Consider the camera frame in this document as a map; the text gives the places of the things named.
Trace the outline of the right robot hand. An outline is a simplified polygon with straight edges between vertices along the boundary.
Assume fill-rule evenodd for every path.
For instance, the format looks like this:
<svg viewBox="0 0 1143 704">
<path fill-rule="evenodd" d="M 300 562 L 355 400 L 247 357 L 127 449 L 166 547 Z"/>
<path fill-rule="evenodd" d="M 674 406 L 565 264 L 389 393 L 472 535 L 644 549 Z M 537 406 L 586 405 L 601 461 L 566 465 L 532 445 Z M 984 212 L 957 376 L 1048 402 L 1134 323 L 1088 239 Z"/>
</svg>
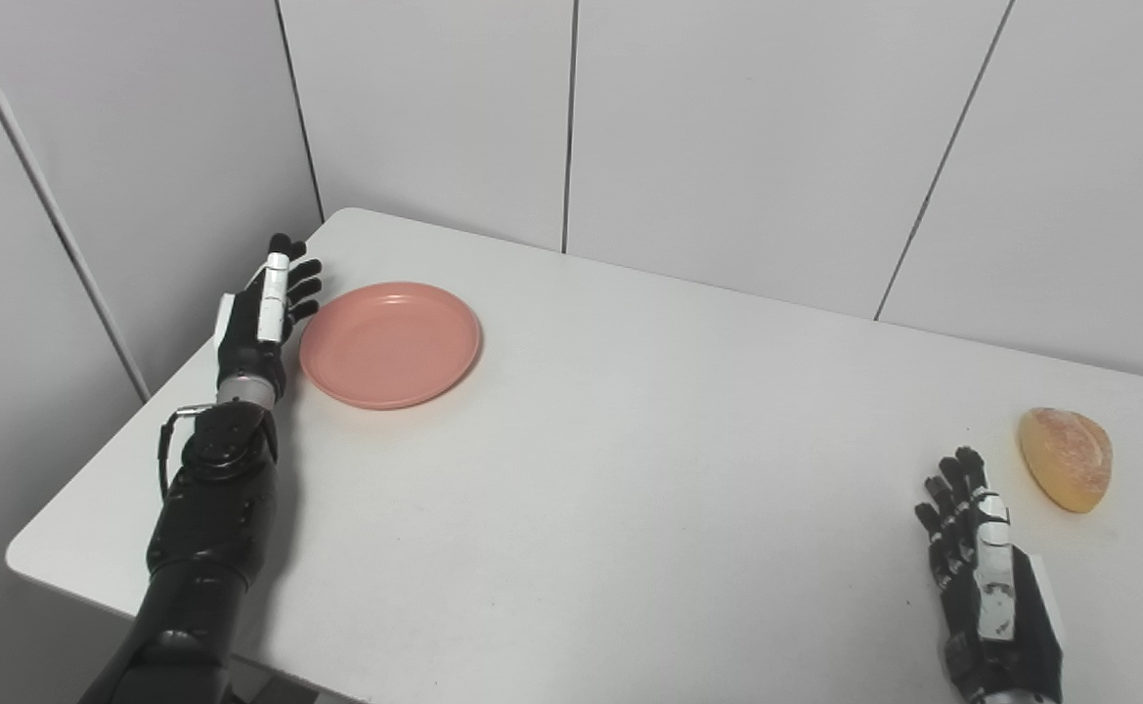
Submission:
<svg viewBox="0 0 1143 704">
<path fill-rule="evenodd" d="M 916 518 L 944 615 L 944 669 L 965 703 L 1062 703 L 1064 651 L 1036 558 L 972 447 L 940 459 Z"/>
</svg>

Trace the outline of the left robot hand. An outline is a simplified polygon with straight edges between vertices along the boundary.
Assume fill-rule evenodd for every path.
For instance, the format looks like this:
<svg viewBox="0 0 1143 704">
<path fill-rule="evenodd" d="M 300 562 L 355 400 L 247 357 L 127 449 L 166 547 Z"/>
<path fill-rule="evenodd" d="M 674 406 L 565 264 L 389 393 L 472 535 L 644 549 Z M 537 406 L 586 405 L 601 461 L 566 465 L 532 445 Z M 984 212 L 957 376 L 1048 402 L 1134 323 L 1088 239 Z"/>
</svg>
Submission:
<svg viewBox="0 0 1143 704">
<path fill-rule="evenodd" d="M 263 379 L 275 400 L 286 391 L 283 346 L 298 323 L 320 309 L 323 288 L 320 259 L 307 258 L 307 245 L 277 233 L 257 272 L 241 291 L 221 302 L 215 338 L 217 384 L 235 377 Z"/>
</svg>

